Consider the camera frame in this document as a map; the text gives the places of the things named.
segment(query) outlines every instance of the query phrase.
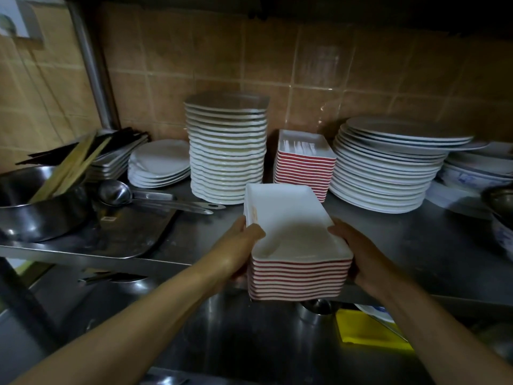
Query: stack of round plates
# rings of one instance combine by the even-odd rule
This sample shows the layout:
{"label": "stack of round plates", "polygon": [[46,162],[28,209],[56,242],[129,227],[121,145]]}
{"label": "stack of round plates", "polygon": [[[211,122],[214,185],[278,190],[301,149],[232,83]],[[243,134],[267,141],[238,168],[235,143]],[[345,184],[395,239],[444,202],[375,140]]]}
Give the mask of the stack of round plates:
{"label": "stack of round plates", "polygon": [[353,205],[383,213],[418,208],[449,151],[483,148],[472,135],[387,117],[354,117],[341,127],[330,190]]}
{"label": "stack of round plates", "polygon": [[262,182],[269,97],[204,92],[185,100],[192,193],[218,204],[244,202]]}
{"label": "stack of round plates", "polygon": [[160,188],[189,177],[189,143],[164,139],[146,143],[132,152],[128,180],[139,188]]}

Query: metal ladle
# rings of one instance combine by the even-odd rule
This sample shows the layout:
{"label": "metal ladle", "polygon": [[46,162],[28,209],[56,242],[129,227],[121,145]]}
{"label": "metal ladle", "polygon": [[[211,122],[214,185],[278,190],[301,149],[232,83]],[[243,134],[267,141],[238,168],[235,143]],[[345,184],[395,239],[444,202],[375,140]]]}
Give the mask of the metal ladle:
{"label": "metal ladle", "polygon": [[105,180],[98,187],[98,197],[104,204],[118,207],[129,204],[134,199],[163,203],[174,209],[193,213],[213,214],[209,209],[224,209],[224,205],[194,201],[177,201],[173,194],[132,190],[124,182]]}

